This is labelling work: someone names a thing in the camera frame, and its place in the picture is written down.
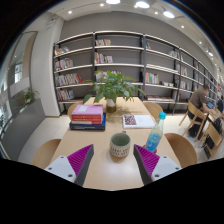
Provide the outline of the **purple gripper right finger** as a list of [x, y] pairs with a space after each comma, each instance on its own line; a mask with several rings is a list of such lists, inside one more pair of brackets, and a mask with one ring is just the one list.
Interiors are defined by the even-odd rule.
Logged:
[[133, 154], [144, 185], [181, 170], [168, 156], [158, 156], [139, 145], [134, 145]]

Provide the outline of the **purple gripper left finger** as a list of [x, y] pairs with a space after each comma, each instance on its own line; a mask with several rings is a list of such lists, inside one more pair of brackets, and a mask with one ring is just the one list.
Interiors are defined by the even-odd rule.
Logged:
[[88, 145], [69, 156], [60, 155], [45, 171], [82, 186], [93, 155], [94, 146]]

